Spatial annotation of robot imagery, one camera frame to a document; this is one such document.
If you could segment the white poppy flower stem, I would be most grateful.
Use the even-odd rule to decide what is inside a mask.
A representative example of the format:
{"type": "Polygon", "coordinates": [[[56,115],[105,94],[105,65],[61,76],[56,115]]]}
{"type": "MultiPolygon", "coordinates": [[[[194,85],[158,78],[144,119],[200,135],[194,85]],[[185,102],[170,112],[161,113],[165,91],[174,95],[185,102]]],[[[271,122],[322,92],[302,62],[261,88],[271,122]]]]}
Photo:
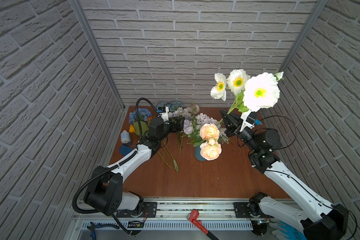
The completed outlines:
{"type": "Polygon", "coordinates": [[[234,109],[240,113],[255,113],[260,109],[272,108],[278,102],[281,93],[278,83],[283,75],[283,72],[277,72],[251,77],[243,69],[232,70],[228,77],[216,73],[216,85],[211,89],[210,95],[216,100],[225,101],[229,90],[234,94],[235,100],[228,113],[234,109]]]}

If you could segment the pink white hydrangea bouquet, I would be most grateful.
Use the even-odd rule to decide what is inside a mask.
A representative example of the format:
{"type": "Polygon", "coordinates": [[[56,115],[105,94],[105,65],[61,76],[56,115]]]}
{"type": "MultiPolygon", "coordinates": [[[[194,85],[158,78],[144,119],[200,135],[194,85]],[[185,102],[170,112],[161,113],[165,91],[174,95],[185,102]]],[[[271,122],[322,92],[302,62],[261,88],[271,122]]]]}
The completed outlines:
{"type": "Polygon", "coordinates": [[[210,139],[214,140],[216,144],[228,144],[229,138],[225,131],[226,128],[222,127],[220,121],[203,113],[186,119],[183,125],[183,132],[193,147],[200,147],[210,139]]]}

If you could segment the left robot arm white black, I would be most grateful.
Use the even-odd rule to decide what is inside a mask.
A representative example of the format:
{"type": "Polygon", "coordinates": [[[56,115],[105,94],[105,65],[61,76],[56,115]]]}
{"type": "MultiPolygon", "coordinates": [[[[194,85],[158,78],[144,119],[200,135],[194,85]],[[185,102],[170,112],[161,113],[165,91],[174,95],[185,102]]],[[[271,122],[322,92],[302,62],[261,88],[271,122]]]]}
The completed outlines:
{"type": "Polygon", "coordinates": [[[140,165],[159,152],[162,141],[167,139],[170,133],[180,132],[185,121],[184,117],[170,117],[168,107],[160,107],[155,113],[148,123],[147,131],[143,131],[141,120],[137,120],[140,140],[130,153],[112,165],[95,168],[91,178],[78,188],[72,200],[72,208],[76,213],[102,213],[112,217],[118,227],[129,236],[140,233],[139,230],[128,230],[116,216],[120,211],[129,211],[135,216],[148,216],[144,209],[144,198],[124,192],[124,181],[140,165]]]}

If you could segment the peach rose flower stem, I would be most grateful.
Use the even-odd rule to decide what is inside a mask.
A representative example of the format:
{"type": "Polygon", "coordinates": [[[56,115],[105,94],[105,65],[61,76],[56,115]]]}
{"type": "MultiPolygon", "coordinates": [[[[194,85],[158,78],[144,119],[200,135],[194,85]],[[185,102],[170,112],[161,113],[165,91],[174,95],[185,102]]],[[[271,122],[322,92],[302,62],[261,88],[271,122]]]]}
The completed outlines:
{"type": "Polygon", "coordinates": [[[222,153],[221,144],[218,140],[220,137],[220,130],[215,124],[204,124],[200,129],[200,137],[203,143],[200,145],[201,155],[207,161],[217,159],[222,153]]]}

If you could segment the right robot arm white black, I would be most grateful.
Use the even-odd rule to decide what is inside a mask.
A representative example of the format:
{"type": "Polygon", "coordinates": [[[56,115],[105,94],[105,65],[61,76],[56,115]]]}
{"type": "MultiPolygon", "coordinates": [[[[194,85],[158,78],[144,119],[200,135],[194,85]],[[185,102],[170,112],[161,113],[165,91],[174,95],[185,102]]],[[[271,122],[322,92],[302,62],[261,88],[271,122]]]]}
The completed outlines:
{"type": "Polygon", "coordinates": [[[221,110],[228,137],[237,137],[250,151],[248,158],[258,170],[283,189],[299,206],[298,209],[280,203],[259,192],[249,199],[247,215],[252,218],[275,217],[302,233],[308,240],[340,240],[346,235],[349,217],[353,213],[343,205],[333,205],[295,176],[274,153],[283,149],[279,132],[258,128],[258,114],[241,116],[221,110]]]}

